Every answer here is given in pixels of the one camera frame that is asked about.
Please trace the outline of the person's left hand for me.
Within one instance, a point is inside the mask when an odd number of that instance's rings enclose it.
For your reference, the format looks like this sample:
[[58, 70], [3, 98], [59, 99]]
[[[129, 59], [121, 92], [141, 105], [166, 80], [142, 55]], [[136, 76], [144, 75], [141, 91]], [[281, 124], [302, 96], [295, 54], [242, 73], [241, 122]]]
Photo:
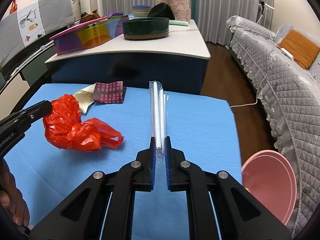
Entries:
[[16, 186], [15, 177], [10, 172], [7, 162], [1, 160], [1, 180], [4, 191], [1, 191], [1, 205], [12, 214], [17, 226], [29, 226], [30, 214], [21, 191]]

